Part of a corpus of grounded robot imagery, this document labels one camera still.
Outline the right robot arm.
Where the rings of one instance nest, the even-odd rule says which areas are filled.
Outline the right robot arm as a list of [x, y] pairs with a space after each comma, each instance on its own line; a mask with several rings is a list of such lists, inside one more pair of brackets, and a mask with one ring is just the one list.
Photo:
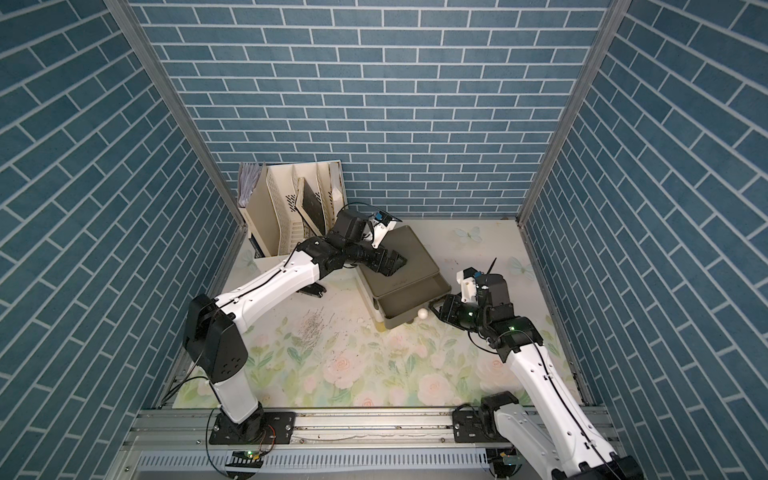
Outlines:
[[554, 367], [532, 321], [514, 313], [503, 276], [467, 268], [458, 294], [429, 303], [443, 323], [485, 339], [520, 381], [544, 426], [527, 419], [509, 392], [482, 400], [488, 432], [507, 439], [542, 479], [642, 479], [631, 456], [620, 456], [584, 413]]

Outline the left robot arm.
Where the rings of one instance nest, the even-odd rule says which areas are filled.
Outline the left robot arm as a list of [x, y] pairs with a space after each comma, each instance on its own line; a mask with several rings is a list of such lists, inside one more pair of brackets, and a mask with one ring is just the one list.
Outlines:
[[244, 371], [249, 356], [244, 334], [289, 296], [346, 264], [392, 276], [407, 259], [381, 242], [399, 222], [386, 211], [367, 216], [344, 208], [327, 234], [298, 243], [266, 273], [215, 298], [200, 294], [191, 301], [182, 345], [205, 372], [220, 403], [218, 425], [227, 443], [248, 444], [267, 435], [263, 406]]

